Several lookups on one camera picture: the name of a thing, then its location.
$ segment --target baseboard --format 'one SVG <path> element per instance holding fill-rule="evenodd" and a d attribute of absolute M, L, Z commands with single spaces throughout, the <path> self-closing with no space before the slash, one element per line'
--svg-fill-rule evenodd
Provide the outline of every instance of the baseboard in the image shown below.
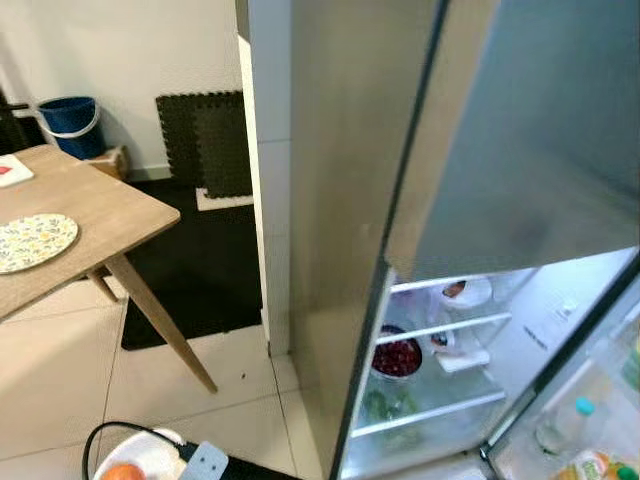
<path fill-rule="evenodd" d="M 171 178 L 169 165 L 153 165 L 143 168 L 132 168 L 127 176 L 128 182 L 145 182 L 148 180 L 163 180 Z"/>

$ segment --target stainless steel refrigerator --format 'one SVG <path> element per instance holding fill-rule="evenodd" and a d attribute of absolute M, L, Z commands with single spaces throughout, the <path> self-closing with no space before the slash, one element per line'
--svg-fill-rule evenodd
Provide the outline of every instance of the stainless steel refrigerator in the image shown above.
<path fill-rule="evenodd" d="M 543 479 L 637 445 L 610 430 L 640 419 L 638 13 L 292 2 L 292 356 L 326 477 Z M 601 423 L 550 457 L 536 422 L 576 395 Z"/>

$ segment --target floor tile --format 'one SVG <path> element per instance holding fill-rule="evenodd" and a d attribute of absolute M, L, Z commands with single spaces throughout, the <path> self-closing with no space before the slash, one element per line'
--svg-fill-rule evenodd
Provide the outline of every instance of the floor tile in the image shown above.
<path fill-rule="evenodd" d="M 228 455 L 295 476 L 277 395 L 159 426 L 175 431 L 186 440 L 198 443 L 207 440 Z M 100 443 L 100 459 L 134 433 L 105 434 Z"/>
<path fill-rule="evenodd" d="M 155 425 L 276 393 L 261 325 L 189 343 L 218 385 L 210 394 L 168 346 L 118 350 L 107 419 Z"/>
<path fill-rule="evenodd" d="M 320 459 L 300 391 L 283 393 L 280 395 L 280 400 L 298 477 L 304 480 L 322 479 Z"/>
<path fill-rule="evenodd" d="M 118 298 L 126 296 L 125 290 L 112 276 L 107 284 Z M 56 290 L 28 308 L 10 316 L 4 323 L 48 317 L 95 307 L 110 307 L 113 303 L 90 280 L 78 280 Z"/>
<path fill-rule="evenodd" d="M 122 312 L 0 326 L 0 459 L 84 441 L 101 422 Z"/>
<path fill-rule="evenodd" d="M 7 480 L 81 480 L 84 443 L 11 458 L 0 462 Z"/>
<path fill-rule="evenodd" d="M 298 390 L 298 375 L 289 355 L 277 355 L 271 358 L 273 370 L 276 372 L 276 381 L 280 393 Z"/>

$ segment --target black rug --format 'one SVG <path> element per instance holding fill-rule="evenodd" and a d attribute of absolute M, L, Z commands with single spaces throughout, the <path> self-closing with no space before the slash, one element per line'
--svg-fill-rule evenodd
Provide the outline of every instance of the black rug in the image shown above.
<path fill-rule="evenodd" d="M 127 256 L 186 338 L 260 324 L 253 206 L 198 212 L 193 187 L 174 180 L 133 184 L 180 210 L 174 227 Z M 165 343 L 130 300 L 122 348 Z"/>

